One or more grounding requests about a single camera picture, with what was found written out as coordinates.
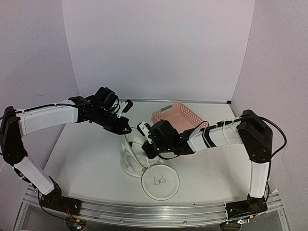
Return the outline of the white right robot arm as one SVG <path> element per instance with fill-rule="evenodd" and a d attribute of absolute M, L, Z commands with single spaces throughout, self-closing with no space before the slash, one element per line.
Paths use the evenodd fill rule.
<path fill-rule="evenodd" d="M 253 213 L 261 206 L 272 159 L 287 145 L 287 137 L 277 124 L 250 109 L 212 125 L 199 122 L 183 132 L 178 132 L 166 119 L 153 125 L 141 122 L 137 129 L 146 138 L 142 149 L 150 159 L 164 154 L 173 154 L 175 158 L 204 154 L 212 149 L 232 154 L 239 151 L 235 159 L 244 158 L 243 163 L 250 168 L 249 197 L 242 203 L 246 213 Z"/>

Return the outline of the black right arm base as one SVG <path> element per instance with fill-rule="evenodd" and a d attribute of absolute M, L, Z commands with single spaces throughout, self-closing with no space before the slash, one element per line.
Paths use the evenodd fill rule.
<path fill-rule="evenodd" d="M 269 189 L 269 185 L 266 185 L 266 191 L 261 198 L 251 197 L 248 194 L 245 200 L 226 203 L 227 220 L 233 221 L 266 212 L 268 209 Z"/>

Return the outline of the pink plastic basket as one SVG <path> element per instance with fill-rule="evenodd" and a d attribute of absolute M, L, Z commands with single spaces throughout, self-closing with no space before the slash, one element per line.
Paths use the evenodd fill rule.
<path fill-rule="evenodd" d="M 206 128 L 208 126 L 207 121 L 182 103 L 174 103 L 154 111 L 152 113 L 152 121 L 157 123 L 160 120 L 168 121 L 178 133 L 195 128 L 199 124 L 201 125 L 198 128 Z"/>

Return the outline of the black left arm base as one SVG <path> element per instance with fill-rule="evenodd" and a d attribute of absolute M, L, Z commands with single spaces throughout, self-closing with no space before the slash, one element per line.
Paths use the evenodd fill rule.
<path fill-rule="evenodd" d="M 78 215 L 80 213 L 82 201 L 66 197 L 62 195 L 60 186 L 50 177 L 54 189 L 48 194 L 41 194 L 39 205 L 43 208 L 51 209 L 59 212 L 66 212 L 70 215 Z"/>

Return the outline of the white bra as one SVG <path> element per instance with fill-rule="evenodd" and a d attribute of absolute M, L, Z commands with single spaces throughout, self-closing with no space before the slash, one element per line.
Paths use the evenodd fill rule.
<path fill-rule="evenodd" d="M 144 137 L 133 137 L 128 140 L 128 143 L 133 151 L 133 153 L 137 156 L 147 157 L 145 151 L 142 149 L 142 146 L 147 140 Z"/>

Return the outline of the white mesh laundry bag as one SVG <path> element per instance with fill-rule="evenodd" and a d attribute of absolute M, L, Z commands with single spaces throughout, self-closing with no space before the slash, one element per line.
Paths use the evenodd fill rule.
<path fill-rule="evenodd" d="M 128 143 L 128 140 L 133 137 L 144 136 L 139 133 L 137 128 L 132 128 L 130 134 L 124 135 L 120 152 L 122 170 L 132 177 L 139 178 L 144 193 L 151 199 L 157 201 L 171 199 L 180 188 L 178 173 L 172 167 L 165 165 L 164 161 L 158 156 L 154 159 L 143 156 L 137 157 Z"/>

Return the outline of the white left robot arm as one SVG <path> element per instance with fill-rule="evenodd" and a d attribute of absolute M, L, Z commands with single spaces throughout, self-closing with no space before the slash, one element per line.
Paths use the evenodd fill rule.
<path fill-rule="evenodd" d="M 54 210 L 64 206 L 61 188 L 33 160 L 30 151 L 32 134 L 67 124 L 94 123 L 116 135 L 131 133 L 129 119 L 124 116 L 133 101 L 120 100 L 107 87 L 88 97 L 73 96 L 59 103 L 47 103 L 30 108 L 17 109 L 8 106 L 0 117 L 0 154 L 5 163 L 19 174 L 20 178 L 35 186 L 45 201 Z"/>

